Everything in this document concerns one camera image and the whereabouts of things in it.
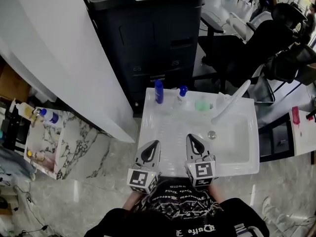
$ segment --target chair seat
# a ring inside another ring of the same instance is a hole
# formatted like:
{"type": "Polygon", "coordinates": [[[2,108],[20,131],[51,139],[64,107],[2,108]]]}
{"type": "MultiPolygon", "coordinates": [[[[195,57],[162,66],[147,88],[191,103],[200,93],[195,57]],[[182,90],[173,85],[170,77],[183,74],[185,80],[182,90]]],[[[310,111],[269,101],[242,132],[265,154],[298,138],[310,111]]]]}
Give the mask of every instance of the chair seat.
{"type": "Polygon", "coordinates": [[[214,36],[212,43],[209,43],[207,36],[200,36],[198,43],[207,53],[205,63],[220,74],[226,71],[231,61],[243,53],[245,46],[242,40],[234,35],[214,36]]]}

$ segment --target sink drain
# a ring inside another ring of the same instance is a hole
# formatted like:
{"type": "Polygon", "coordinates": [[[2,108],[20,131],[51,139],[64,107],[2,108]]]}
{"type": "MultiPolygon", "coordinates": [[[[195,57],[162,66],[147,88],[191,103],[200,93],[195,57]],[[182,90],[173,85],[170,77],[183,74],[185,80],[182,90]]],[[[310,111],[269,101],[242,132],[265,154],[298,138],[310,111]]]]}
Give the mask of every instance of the sink drain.
{"type": "Polygon", "coordinates": [[[207,134],[207,137],[211,140],[214,140],[216,138],[216,132],[214,131],[209,131],[207,134]]]}

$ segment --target white bottle with blue cap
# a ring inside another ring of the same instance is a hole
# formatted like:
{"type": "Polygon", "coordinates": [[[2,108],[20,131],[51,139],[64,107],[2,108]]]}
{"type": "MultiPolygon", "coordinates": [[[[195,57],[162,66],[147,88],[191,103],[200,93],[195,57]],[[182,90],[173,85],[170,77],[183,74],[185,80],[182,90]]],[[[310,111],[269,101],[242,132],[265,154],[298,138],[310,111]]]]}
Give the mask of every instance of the white bottle with blue cap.
{"type": "Polygon", "coordinates": [[[186,102],[185,96],[187,92],[188,92],[188,87],[186,87],[185,85],[182,85],[179,89],[177,89],[176,97],[174,98],[172,108],[177,109],[185,105],[185,102],[186,102]]]}

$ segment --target blue bottle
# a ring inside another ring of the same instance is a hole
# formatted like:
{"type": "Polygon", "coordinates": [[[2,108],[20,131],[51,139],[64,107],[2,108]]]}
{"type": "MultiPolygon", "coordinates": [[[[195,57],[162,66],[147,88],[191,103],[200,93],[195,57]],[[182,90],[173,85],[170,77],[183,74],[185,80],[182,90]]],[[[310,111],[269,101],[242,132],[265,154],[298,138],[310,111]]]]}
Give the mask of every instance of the blue bottle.
{"type": "Polygon", "coordinates": [[[156,102],[162,104],[163,102],[163,84],[161,80],[155,80],[155,95],[156,102]]]}

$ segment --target blue cap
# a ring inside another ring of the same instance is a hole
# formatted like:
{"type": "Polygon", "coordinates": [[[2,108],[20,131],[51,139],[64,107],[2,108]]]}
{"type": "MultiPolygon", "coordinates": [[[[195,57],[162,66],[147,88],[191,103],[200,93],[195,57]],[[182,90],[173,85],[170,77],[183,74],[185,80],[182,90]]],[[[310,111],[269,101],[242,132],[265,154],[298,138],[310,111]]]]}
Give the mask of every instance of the blue cap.
{"type": "Polygon", "coordinates": [[[43,108],[41,111],[40,111],[40,114],[45,116],[45,114],[47,113],[47,110],[45,108],[43,108]]]}
{"type": "Polygon", "coordinates": [[[184,97],[187,92],[188,92],[188,87],[186,87],[185,85],[182,85],[180,87],[180,96],[184,97]]]}
{"type": "Polygon", "coordinates": [[[155,80],[155,88],[162,88],[162,87],[163,87],[162,81],[156,79],[156,80],[155,80]]]}

